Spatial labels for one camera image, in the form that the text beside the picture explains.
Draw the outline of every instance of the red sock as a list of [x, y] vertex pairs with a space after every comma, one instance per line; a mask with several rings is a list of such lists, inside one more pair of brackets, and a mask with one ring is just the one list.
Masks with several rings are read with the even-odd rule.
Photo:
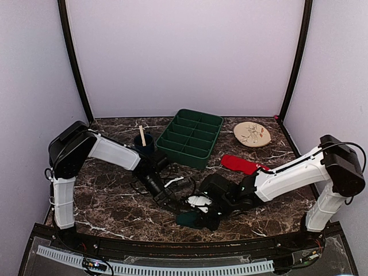
[[223, 156], [221, 164], [232, 171], [242, 171], [243, 173], [248, 175], [254, 173], [259, 167], [262, 167], [267, 171], [269, 170], [269, 168], [264, 165], [253, 163], [245, 159], [227, 154]]

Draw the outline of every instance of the wooden stick in cup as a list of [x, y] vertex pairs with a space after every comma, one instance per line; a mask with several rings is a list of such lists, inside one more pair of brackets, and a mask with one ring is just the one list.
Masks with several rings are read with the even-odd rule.
[[143, 132], [143, 126], [139, 126], [139, 132], [140, 132], [140, 137], [142, 138], [142, 146], [145, 147], [146, 143], [145, 143], [145, 138], [144, 138], [144, 132]]

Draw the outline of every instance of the marble tabletop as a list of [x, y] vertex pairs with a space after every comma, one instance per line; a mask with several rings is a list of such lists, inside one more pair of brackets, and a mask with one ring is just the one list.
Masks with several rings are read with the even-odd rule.
[[[139, 134], [139, 125], [155, 139], [165, 130], [172, 118], [104, 118], [95, 120], [91, 128], [101, 134], [131, 145]], [[238, 142], [234, 126], [252, 121], [266, 127], [272, 141], [260, 148], [249, 148]], [[245, 176], [221, 166], [224, 154], [236, 155], [252, 162], [274, 168], [293, 160], [294, 154], [273, 118], [225, 117], [217, 143], [207, 168], [196, 170], [172, 164], [171, 176], [191, 176], [196, 182], [209, 174], [218, 173], [238, 183]], [[162, 171], [165, 176], [169, 168]], [[143, 194], [138, 194], [132, 185]], [[190, 194], [191, 187], [175, 190]], [[274, 236], [298, 231], [301, 217], [315, 203], [309, 186], [286, 193], [259, 208], [233, 212], [222, 219], [216, 231], [178, 226], [175, 215], [161, 209], [152, 197], [136, 182], [130, 171], [101, 160], [88, 159], [81, 169], [74, 189], [75, 221], [78, 232], [116, 239], [146, 242], [220, 242]]]

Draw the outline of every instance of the wooden plate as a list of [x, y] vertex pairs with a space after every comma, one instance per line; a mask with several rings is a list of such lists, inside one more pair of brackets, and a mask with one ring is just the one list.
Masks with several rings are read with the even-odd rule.
[[256, 122], [241, 122], [234, 127], [235, 137], [248, 147], [256, 148], [271, 142], [270, 132]]

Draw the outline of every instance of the green compartment tray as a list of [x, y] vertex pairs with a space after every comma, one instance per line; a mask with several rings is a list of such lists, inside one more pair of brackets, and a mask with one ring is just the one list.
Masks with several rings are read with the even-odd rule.
[[170, 161], [201, 170], [207, 165], [223, 122], [219, 116], [181, 109], [157, 139], [157, 148]]

